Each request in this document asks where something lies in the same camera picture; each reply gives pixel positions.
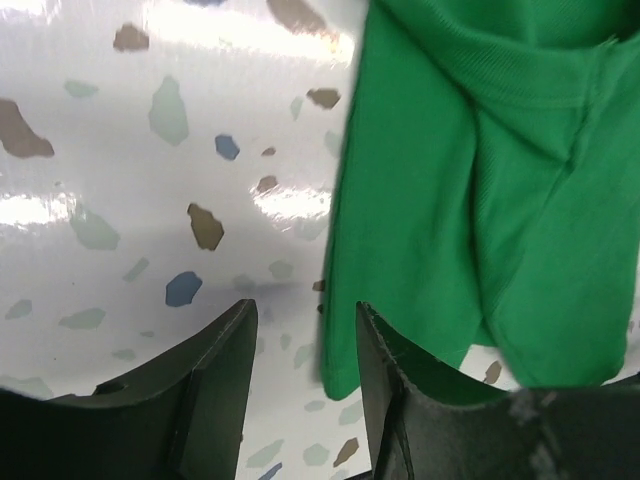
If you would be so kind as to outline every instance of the green cloth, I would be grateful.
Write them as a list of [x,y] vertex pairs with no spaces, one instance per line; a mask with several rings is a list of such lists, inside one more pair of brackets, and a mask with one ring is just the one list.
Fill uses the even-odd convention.
[[359,300],[454,367],[481,341],[526,386],[615,376],[640,240],[635,5],[373,0],[334,198],[330,398],[359,384]]

